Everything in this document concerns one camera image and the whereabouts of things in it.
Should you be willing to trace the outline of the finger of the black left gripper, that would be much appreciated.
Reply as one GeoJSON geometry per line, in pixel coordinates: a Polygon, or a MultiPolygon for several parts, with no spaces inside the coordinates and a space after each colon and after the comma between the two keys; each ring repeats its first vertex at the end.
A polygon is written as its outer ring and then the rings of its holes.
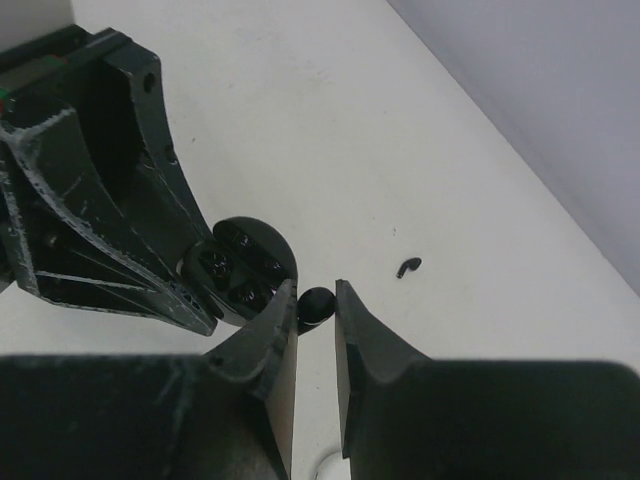
{"type": "Polygon", "coordinates": [[[1,196],[1,238],[21,289],[58,306],[213,333],[217,304],[185,270],[211,233],[162,99],[11,99],[1,196]]]}

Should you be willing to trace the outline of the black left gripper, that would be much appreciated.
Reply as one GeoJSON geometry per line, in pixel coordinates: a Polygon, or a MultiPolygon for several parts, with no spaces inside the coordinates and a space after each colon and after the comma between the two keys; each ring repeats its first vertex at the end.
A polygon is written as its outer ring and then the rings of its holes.
{"type": "Polygon", "coordinates": [[[211,235],[181,169],[161,62],[107,28],[77,25],[1,54],[1,128],[67,128],[64,250],[82,280],[175,280],[211,235]]]}

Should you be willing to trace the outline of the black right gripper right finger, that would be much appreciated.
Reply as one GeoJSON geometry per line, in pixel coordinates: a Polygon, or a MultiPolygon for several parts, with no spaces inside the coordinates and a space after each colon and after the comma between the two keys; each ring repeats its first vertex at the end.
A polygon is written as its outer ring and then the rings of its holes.
{"type": "Polygon", "coordinates": [[[355,479],[635,479],[639,378],[615,362],[435,360],[336,284],[341,450],[355,479]]]}

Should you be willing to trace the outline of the black earbud charging case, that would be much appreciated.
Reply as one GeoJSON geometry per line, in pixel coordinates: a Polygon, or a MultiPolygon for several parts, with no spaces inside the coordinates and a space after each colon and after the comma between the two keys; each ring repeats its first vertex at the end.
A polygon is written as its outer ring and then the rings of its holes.
{"type": "Polygon", "coordinates": [[[298,279],[293,250],[268,223],[244,216],[217,222],[185,254],[180,275],[214,319],[242,326],[261,313],[282,282],[298,279]]]}

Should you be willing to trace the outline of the white earbud charging case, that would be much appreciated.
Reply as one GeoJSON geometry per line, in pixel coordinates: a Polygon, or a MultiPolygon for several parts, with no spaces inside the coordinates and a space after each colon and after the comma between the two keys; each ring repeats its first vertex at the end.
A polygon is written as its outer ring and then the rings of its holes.
{"type": "Polygon", "coordinates": [[[350,462],[340,452],[323,458],[311,476],[312,480],[351,480],[350,462]]]}

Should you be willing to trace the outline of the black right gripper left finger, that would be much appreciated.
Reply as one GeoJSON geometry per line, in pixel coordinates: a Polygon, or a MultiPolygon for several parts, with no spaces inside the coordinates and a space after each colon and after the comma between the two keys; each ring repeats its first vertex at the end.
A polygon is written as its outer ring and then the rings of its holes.
{"type": "Polygon", "coordinates": [[[5,479],[287,479],[297,289],[201,355],[1,360],[5,479]]]}

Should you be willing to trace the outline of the black earbud front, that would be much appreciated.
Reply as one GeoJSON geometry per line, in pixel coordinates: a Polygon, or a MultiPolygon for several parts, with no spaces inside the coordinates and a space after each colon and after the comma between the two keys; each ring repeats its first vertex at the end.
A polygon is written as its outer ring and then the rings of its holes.
{"type": "Polygon", "coordinates": [[[335,313],[334,293],[325,287],[306,290],[297,302],[298,334],[310,332],[335,313]]]}

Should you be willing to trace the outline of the black earbud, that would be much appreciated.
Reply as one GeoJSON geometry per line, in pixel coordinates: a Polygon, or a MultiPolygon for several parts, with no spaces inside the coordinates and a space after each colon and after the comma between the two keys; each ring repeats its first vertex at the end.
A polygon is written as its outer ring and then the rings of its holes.
{"type": "Polygon", "coordinates": [[[421,264],[422,259],[420,257],[412,257],[403,261],[396,272],[396,278],[402,279],[408,272],[416,271],[421,264]]]}
{"type": "Polygon", "coordinates": [[[310,332],[335,313],[334,293],[325,287],[306,290],[297,302],[298,334],[310,332]]]}

